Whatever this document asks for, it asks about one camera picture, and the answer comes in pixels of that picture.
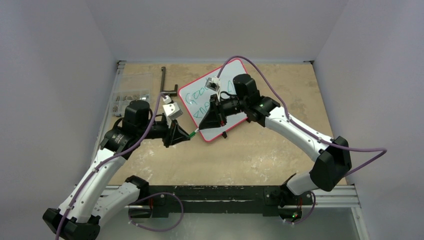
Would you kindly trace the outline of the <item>pink framed whiteboard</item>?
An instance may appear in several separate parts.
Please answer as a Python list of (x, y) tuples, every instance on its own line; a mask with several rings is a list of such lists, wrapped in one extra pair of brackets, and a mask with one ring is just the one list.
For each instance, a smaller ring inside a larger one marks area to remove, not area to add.
[[(178, 95), (196, 127), (199, 126), (201, 120), (204, 118), (209, 109), (210, 96), (215, 93), (213, 90), (206, 88), (206, 81), (208, 78), (216, 77), (220, 70), (221, 67), (217, 67), (202, 75), (200, 78), (184, 85), (178, 91)], [(226, 64), (219, 77), (222, 90), (230, 94), (235, 94), (236, 91), (233, 84), (233, 78), (239, 74), (246, 73), (247, 70), (241, 59), (235, 58), (231, 60), (228, 64)], [(204, 141), (211, 142), (246, 119), (247, 116), (243, 112), (231, 115), (227, 117), (227, 123), (225, 126), (200, 130), (198, 134)]]

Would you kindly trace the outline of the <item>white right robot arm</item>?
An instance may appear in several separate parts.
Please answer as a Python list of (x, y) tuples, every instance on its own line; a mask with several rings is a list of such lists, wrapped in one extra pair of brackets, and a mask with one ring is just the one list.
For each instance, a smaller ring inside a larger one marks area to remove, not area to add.
[(284, 202), (292, 204), (301, 194), (315, 189), (332, 191), (352, 167), (350, 154), (344, 149), (348, 146), (347, 140), (341, 136), (333, 139), (304, 123), (294, 123), (295, 118), (288, 115), (283, 106), (260, 94), (255, 80), (247, 73), (234, 77), (233, 85), (235, 93), (222, 98), (220, 79), (207, 78), (205, 87), (214, 94), (210, 96), (209, 109), (198, 129), (223, 127), (230, 116), (245, 113), (249, 122), (282, 135), (314, 162), (309, 172), (294, 174), (282, 184), (280, 196)]

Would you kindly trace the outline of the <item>white green whiteboard marker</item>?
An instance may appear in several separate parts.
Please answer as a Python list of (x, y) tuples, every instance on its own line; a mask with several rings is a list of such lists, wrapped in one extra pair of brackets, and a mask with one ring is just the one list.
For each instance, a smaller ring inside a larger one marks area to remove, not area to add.
[(199, 130), (199, 128), (197, 128), (197, 129), (195, 129), (193, 132), (191, 132), (189, 135), (188, 135), (188, 137), (191, 139), (191, 138), (193, 138), (198, 132), (199, 132), (200, 130)]

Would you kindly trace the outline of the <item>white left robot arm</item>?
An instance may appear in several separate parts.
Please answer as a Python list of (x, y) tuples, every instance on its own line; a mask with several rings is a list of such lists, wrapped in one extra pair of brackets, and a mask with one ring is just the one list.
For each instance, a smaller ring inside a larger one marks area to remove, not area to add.
[(81, 181), (57, 208), (48, 208), (43, 220), (56, 239), (94, 240), (101, 228), (124, 207), (129, 206), (129, 222), (151, 218), (154, 208), (163, 203), (165, 192), (152, 193), (149, 183), (135, 175), (128, 177), (114, 192), (103, 191), (115, 173), (145, 139), (161, 139), (165, 147), (190, 140), (190, 135), (177, 121), (182, 115), (179, 105), (163, 98), (163, 113), (147, 101), (133, 100), (125, 108), (100, 143), (96, 156)]

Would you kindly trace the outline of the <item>green marker cap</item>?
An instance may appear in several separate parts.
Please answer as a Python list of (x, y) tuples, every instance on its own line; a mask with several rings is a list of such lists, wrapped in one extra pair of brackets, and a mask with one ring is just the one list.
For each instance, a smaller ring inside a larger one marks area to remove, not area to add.
[(191, 138), (193, 138), (195, 135), (196, 135), (196, 132), (195, 132), (195, 131), (193, 131), (192, 133), (190, 133), (190, 134), (189, 134), (189, 136), (188, 136), (188, 137), (191, 139)]

